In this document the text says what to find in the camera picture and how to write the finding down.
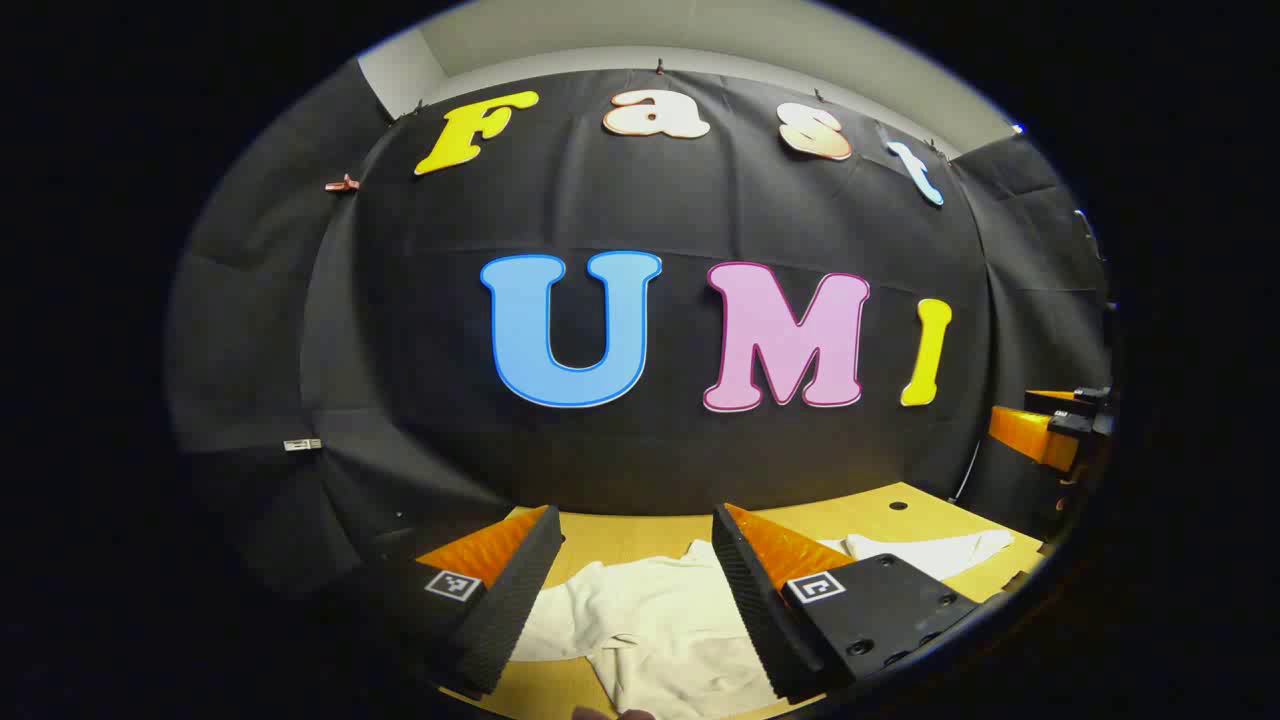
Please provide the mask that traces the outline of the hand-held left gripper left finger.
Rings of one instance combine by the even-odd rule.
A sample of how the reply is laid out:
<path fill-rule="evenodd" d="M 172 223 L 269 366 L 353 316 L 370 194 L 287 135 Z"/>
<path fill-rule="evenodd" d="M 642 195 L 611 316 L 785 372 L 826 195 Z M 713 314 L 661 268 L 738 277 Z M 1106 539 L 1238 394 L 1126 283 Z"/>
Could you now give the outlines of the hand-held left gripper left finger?
<path fill-rule="evenodd" d="M 564 537 L 543 505 L 370 570 L 370 598 L 397 653 L 425 682 L 471 700 L 511 660 Z"/>

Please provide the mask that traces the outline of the white zip-neck garment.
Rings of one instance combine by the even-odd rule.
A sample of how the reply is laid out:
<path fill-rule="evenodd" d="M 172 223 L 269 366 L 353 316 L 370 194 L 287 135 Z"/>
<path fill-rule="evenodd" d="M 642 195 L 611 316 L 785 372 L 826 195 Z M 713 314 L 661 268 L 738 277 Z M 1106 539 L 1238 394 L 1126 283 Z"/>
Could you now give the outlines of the white zip-neck garment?
<path fill-rule="evenodd" d="M 722 720 L 778 702 L 712 544 L 590 562 L 539 593 L 516 662 L 586 659 L 618 711 Z"/>

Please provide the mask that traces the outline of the black backdrop cloth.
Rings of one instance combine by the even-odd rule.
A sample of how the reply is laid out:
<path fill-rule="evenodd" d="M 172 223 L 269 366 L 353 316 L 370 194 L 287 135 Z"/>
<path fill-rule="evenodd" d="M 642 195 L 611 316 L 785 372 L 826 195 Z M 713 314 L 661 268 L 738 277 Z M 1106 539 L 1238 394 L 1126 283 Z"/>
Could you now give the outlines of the black backdrop cloth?
<path fill-rule="evenodd" d="M 180 260 L 168 397 L 196 495 L 305 593 L 517 505 L 686 515 L 899 482 L 1044 539 L 1075 493 L 986 436 L 1110 383 L 1105 272 L 1014 135 L 948 160 L 787 90 L 544 76 L 397 120 L 348 64 L 230 165 Z M 358 192 L 329 193 L 351 174 Z M 323 448 L 287 452 L 287 439 Z"/>

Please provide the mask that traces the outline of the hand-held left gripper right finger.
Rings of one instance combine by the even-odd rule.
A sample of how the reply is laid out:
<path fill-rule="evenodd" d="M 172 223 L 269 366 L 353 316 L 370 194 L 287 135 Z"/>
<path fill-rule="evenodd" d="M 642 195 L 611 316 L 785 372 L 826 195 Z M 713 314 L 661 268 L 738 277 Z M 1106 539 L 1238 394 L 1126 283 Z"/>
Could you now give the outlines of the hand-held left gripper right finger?
<path fill-rule="evenodd" d="M 722 503 L 712 544 L 773 692 L 856 697 L 929 652 L 978 603 L 893 553 L 854 560 Z"/>

